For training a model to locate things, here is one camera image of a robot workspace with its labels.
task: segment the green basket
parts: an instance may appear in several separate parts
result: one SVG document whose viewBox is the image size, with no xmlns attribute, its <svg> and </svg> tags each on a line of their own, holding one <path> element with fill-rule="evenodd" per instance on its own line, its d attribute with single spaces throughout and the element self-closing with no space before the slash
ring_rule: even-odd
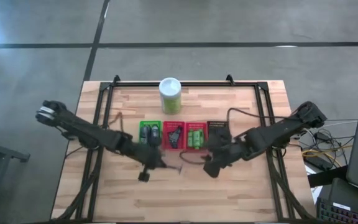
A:
<svg viewBox="0 0 358 224">
<path fill-rule="evenodd" d="M 139 140 L 140 143 L 140 129 L 143 128 L 145 125 L 150 125 L 152 127 L 154 124 L 156 124 L 160 130 L 160 136 L 162 136 L 162 129 L 161 129 L 161 121 L 141 121 L 139 124 Z"/>
</svg>

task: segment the red basket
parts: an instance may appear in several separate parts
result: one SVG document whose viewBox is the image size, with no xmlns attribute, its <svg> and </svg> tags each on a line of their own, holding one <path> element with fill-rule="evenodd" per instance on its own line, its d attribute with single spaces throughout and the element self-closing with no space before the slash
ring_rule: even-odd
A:
<svg viewBox="0 0 358 224">
<path fill-rule="evenodd" d="M 169 133 L 174 132 L 178 126 L 182 127 L 180 137 L 178 139 L 178 148 L 175 149 L 169 143 Z M 185 122 L 183 121 L 164 121 L 162 124 L 162 149 L 164 150 L 182 150 L 185 148 Z"/>
<path fill-rule="evenodd" d="M 188 130 L 199 130 L 199 129 L 202 129 L 203 132 L 204 132 L 204 143 L 207 141 L 208 139 L 208 129 L 207 129 L 207 126 L 206 126 L 206 123 L 198 123 L 198 122 L 187 122 L 186 123 L 186 128 L 185 128 L 185 131 L 186 131 L 186 139 L 185 139 L 185 144 L 186 144 L 186 149 L 187 151 L 189 152 L 201 152 L 201 150 L 203 149 L 206 149 L 205 147 L 201 147 L 200 149 L 194 149 L 193 147 L 188 147 L 187 146 L 187 138 L 188 138 Z"/>
</svg>

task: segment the gray floor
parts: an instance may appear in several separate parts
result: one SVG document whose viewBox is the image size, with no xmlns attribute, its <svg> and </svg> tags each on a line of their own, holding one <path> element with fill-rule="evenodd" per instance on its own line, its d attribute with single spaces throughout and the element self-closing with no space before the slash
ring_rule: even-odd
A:
<svg viewBox="0 0 358 224">
<path fill-rule="evenodd" d="M 0 44 L 92 43 L 102 4 L 0 0 Z M 100 41 L 358 41 L 358 1 L 111 0 Z M 67 141 L 36 122 L 35 111 L 43 100 L 75 110 L 89 56 L 90 49 L 0 49 L 0 145 L 31 153 L 27 164 L 11 162 L 0 223 L 48 220 Z M 358 117 L 358 47 L 99 49 L 91 80 L 222 80 L 228 73 L 284 80 L 292 108 L 311 100 L 329 119 Z M 355 128 L 327 129 L 347 136 Z"/>
</svg>

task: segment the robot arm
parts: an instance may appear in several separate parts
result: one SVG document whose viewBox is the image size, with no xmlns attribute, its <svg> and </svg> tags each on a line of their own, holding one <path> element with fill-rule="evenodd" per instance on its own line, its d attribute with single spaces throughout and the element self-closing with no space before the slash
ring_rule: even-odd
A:
<svg viewBox="0 0 358 224">
<path fill-rule="evenodd" d="M 268 147 L 285 147 L 290 137 L 303 129 L 319 128 L 327 120 L 318 107 L 307 101 L 300 105 L 297 111 L 268 127 L 251 128 L 236 136 L 234 143 L 229 130 L 222 131 L 207 142 L 211 156 L 206 158 L 204 170 L 211 177 L 216 178 L 219 171 L 233 162 L 243 159 L 251 160 L 261 155 Z"/>
<path fill-rule="evenodd" d="M 167 167 L 157 147 L 134 143 L 130 134 L 102 129 L 91 124 L 68 111 L 61 102 L 44 101 L 42 106 L 35 116 L 37 121 L 47 126 L 64 129 L 62 135 L 65 138 L 70 140 L 70 136 L 76 136 L 81 145 L 88 149 L 103 146 L 113 153 L 130 157 L 143 164 L 144 171 L 139 175 L 140 181 L 149 180 L 147 169 Z"/>
</svg>

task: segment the wooden tabletop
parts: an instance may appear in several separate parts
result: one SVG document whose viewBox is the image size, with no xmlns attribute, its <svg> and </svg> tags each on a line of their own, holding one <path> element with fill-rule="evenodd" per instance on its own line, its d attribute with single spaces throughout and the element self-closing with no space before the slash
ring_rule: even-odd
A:
<svg viewBox="0 0 358 224">
<path fill-rule="evenodd" d="M 84 82 L 77 116 L 92 122 L 100 82 Z M 283 81 L 268 81 L 274 113 L 291 113 Z M 182 109 L 177 115 L 162 113 L 157 87 L 114 88 L 109 119 L 121 111 L 124 131 L 138 140 L 142 120 L 207 121 L 226 119 L 230 107 L 258 114 L 254 89 L 251 87 L 184 87 Z M 231 133 L 260 126 L 259 119 L 233 112 Z M 110 125 L 119 129 L 118 124 Z M 71 142 L 68 152 L 76 149 Z M 199 160 L 199 154 L 187 155 Z M 78 193 L 83 175 L 86 150 L 73 153 L 65 160 L 52 217 L 59 216 Z M 183 163 L 177 152 L 166 152 L 167 164 L 180 166 L 179 174 L 171 169 L 150 171 L 148 183 L 138 182 L 142 166 L 126 157 L 104 151 L 98 196 L 94 211 L 95 222 L 254 222 L 276 221 L 266 155 L 251 161 L 238 161 L 221 170 L 217 179 L 210 178 L 203 166 Z M 300 203 L 315 215 L 313 199 L 300 150 L 288 147 L 284 157 L 290 188 Z M 281 192 L 283 210 L 286 206 Z M 88 211 L 89 195 L 84 214 Z"/>
</svg>

